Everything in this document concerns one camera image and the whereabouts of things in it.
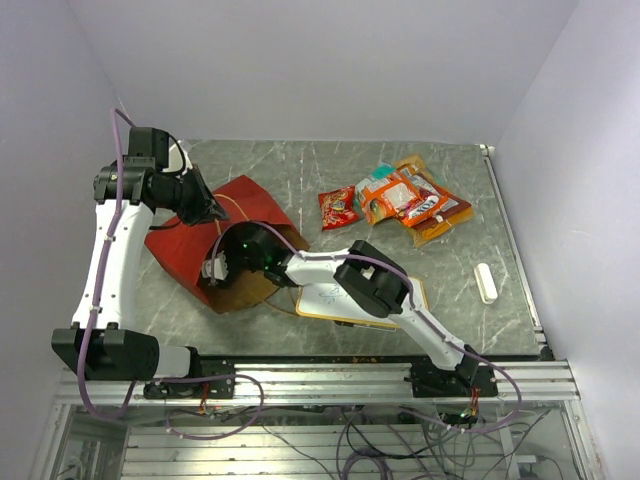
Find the red small snack packet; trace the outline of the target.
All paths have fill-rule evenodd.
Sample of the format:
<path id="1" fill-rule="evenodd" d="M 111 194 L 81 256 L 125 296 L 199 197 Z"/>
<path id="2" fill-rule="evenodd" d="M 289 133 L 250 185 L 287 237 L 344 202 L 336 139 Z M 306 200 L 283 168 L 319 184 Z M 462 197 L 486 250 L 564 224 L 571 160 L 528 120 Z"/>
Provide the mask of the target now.
<path id="1" fill-rule="evenodd" d="M 359 221 L 360 216 L 354 208 L 354 199 L 354 185 L 319 194 L 322 230 L 334 230 Z"/>

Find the orange Fox's candy packet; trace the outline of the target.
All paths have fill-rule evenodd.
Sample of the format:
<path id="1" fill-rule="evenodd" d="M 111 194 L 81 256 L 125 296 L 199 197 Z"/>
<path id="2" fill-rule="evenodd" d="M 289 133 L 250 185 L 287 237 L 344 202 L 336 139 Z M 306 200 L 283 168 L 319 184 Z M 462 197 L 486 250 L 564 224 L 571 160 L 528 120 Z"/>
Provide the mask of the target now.
<path id="1" fill-rule="evenodd" d="M 447 195 L 440 196 L 430 193 L 424 199 L 417 200 L 405 209 L 400 215 L 400 221 L 406 227 L 414 227 L 434 216 L 448 200 Z"/>

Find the red paper bag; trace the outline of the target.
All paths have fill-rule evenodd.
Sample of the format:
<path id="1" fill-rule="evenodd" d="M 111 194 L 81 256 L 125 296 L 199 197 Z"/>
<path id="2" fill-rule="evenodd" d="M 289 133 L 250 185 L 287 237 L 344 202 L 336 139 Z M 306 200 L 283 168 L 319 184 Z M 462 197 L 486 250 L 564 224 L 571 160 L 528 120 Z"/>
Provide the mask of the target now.
<path id="1" fill-rule="evenodd" d="M 204 263 L 211 258 L 214 244 L 226 260 L 241 249 L 241 235 L 254 229 L 265 230 L 253 221 L 274 227 L 297 249 L 307 250 L 309 243 L 300 234 L 284 210 L 258 183 L 241 175 L 213 191 L 229 213 L 228 221 L 193 227 L 180 224 L 153 231 L 145 245 L 161 267 L 182 287 L 218 314 L 254 307 L 273 295 L 278 287 L 260 272 L 240 269 L 229 273 L 229 281 L 215 285 L 202 276 Z"/>

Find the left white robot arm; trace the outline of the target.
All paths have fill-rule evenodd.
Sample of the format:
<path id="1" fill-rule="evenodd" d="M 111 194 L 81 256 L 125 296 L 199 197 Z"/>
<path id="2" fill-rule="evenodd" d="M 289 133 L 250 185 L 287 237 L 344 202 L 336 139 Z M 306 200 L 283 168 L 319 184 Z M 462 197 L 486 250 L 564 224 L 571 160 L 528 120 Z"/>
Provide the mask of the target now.
<path id="1" fill-rule="evenodd" d="M 159 209 L 187 227 L 228 219 L 198 169 L 170 133 L 129 131 L 128 152 L 94 179 L 96 234 L 88 277 L 67 329 L 52 334 L 53 351 L 80 380 L 168 378 L 182 397 L 203 387 L 204 373 L 187 347 L 161 345 L 135 330 L 137 271 Z"/>

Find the orange striped snack packet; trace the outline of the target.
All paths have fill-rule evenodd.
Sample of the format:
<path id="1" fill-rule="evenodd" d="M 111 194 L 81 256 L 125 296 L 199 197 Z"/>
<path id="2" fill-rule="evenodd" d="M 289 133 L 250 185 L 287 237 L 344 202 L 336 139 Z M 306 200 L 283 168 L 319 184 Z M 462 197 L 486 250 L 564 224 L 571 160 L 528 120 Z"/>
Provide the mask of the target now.
<path id="1" fill-rule="evenodd" d="M 416 247 L 473 217 L 472 205 L 442 186 L 419 154 L 396 161 L 394 167 L 418 191 L 418 199 L 397 218 Z"/>

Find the teal Fox's candy packet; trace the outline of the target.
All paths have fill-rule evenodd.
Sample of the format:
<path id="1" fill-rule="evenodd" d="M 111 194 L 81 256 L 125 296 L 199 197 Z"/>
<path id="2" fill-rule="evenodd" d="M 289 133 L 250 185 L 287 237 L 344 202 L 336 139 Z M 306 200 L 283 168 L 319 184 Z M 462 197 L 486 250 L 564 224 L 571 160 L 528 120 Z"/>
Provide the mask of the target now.
<path id="1" fill-rule="evenodd" d="M 368 178 L 372 181 L 384 179 L 395 171 L 396 168 L 393 165 L 382 162 L 369 174 Z"/>

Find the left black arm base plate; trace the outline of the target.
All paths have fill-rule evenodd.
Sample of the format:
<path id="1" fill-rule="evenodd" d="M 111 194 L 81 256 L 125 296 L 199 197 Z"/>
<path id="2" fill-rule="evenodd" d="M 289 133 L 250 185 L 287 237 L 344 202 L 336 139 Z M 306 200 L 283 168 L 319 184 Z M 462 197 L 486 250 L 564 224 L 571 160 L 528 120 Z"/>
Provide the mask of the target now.
<path id="1" fill-rule="evenodd" d="M 228 360 L 206 360 L 191 377 L 147 383 L 142 396 L 146 400 L 231 399 L 235 373 Z"/>

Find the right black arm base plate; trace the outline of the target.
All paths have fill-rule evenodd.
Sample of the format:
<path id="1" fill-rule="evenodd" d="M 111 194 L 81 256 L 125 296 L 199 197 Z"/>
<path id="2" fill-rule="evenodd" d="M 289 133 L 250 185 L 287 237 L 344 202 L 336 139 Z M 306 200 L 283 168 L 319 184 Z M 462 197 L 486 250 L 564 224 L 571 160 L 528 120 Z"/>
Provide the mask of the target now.
<path id="1" fill-rule="evenodd" d="M 427 363 L 414 363 L 403 378 L 415 398 L 471 398 L 473 391 L 481 398 L 498 395 L 494 370 L 479 367 L 471 379 L 456 372 L 436 369 Z"/>

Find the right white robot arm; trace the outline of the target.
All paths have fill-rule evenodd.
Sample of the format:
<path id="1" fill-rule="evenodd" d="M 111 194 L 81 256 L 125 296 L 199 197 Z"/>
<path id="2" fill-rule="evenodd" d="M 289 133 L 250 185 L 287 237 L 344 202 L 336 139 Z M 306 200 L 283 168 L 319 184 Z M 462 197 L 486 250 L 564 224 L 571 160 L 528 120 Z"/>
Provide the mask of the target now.
<path id="1" fill-rule="evenodd" d="M 450 394 L 476 383 L 480 357 L 431 313 L 420 288 L 396 262 L 364 240 L 333 252 L 298 249 L 274 227 L 245 221 L 228 228 L 209 257 L 211 283 L 228 286 L 240 273 L 260 272 L 278 287 L 340 287 L 363 313 L 390 320 L 418 344 Z"/>

